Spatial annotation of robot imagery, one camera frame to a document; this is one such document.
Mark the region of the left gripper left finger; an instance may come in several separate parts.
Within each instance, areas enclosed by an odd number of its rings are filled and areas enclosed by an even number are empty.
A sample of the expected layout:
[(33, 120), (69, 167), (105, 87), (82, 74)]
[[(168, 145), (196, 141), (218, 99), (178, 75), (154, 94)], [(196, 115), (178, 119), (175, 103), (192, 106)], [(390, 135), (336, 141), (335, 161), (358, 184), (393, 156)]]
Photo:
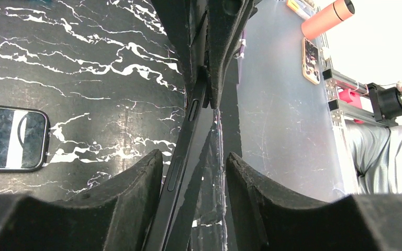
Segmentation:
[(0, 250), (140, 250), (157, 208), (162, 153), (67, 201), (0, 195)]

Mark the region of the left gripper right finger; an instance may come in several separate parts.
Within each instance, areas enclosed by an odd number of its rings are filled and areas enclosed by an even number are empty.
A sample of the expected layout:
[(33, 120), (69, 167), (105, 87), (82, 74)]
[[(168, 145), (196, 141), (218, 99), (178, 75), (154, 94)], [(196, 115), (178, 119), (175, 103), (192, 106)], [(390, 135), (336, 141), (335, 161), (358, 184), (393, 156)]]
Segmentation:
[(402, 250), (402, 194), (326, 203), (230, 153), (226, 179), (238, 250)]

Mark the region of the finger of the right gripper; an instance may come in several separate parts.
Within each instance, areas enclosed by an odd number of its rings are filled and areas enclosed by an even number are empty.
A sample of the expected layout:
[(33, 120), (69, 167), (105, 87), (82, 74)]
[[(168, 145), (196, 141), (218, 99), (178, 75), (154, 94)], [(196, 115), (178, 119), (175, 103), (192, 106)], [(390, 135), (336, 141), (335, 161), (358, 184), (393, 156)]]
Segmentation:
[(208, 93), (212, 108), (220, 104), (226, 70), (254, 6), (255, 1), (250, 0), (207, 2)]
[(176, 51), (185, 90), (190, 94), (197, 80), (198, 68), (204, 64), (207, 1), (155, 0), (152, 5)]

